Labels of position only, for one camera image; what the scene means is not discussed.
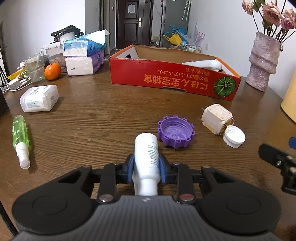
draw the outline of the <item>pink textured vase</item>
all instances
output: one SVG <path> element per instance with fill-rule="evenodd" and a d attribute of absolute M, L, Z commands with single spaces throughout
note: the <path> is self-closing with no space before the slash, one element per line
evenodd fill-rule
<path fill-rule="evenodd" d="M 257 32 L 251 49 L 250 72 L 246 82 L 254 88 L 265 91 L 270 74 L 276 73 L 281 43 L 275 38 Z"/>

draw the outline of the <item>paper note on door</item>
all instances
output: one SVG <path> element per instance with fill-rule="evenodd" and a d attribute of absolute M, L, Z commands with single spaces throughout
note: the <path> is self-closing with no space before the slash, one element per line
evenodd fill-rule
<path fill-rule="evenodd" d="M 128 5 L 128 13 L 134 13 L 135 12 L 135 6 L 134 4 Z"/>

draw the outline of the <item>power adapter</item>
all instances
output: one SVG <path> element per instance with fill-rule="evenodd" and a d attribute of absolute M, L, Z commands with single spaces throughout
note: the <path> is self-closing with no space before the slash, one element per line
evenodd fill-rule
<path fill-rule="evenodd" d="M 11 80 L 9 82 L 9 87 L 11 90 L 16 90 L 21 86 L 20 80 L 18 78 L 15 78 L 14 80 Z"/>

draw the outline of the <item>orange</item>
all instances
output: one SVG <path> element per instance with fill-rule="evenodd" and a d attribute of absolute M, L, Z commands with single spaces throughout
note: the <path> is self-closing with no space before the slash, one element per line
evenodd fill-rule
<path fill-rule="evenodd" d="M 48 80 L 56 80 L 61 75 L 61 66 L 57 63 L 50 64 L 44 71 L 44 76 Z"/>

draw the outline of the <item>wood grain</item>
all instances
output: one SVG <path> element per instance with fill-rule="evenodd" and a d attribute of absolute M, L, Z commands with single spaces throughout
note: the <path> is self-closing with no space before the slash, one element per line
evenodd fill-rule
<path fill-rule="evenodd" d="M 46 84 L 57 85 L 60 94 L 49 112 L 21 110 L 20 96 L 27 88 L 4 94 L 9 110 L 0 116 L 0 199 L 11 218 L 11 206 L 24 192 L 81 165 L 102 168 L 110 162 L 123 162 L 133 153 L 138 134 L 156 134 L 159 120 L 178 115 L 194 124 L 196 135 L 186 149 L 174 150 L 159 143 L 160 153 L 169 162 L 186 163 L 194 169 L 214 166 L 272 193 L 282 205 L 275 233 L 284 240 L 296 240 L 296 196 L 281 191 L 279 171 L 258 157 L 264 142 L 296 156 L 288 146 L 289 138 L 296 136 L 296 125 L 280 109 L 282 99 L 270 88 L 263 93 L 242 81 L 229 102 L 170 89 L 113 85 L 108 62 L 93 76 L 64 76 L 39 83 Z M 230 110 L 235 125 L 245 132 L 246 141 L 240 148 L 228 147 L 202 125 L 201 108 L 214 103 Z M 12 146 L 12 120 L 17 114 L 25 117 L 30 133 L 28 170 L 19 167 Z M 118 185 L 119 196 L 132 192 L 132 186 Z M 176 187 L 161 186 L 160 193 L 175 195 Z M 0 240 L 11 237 L 0 220 Z"/>

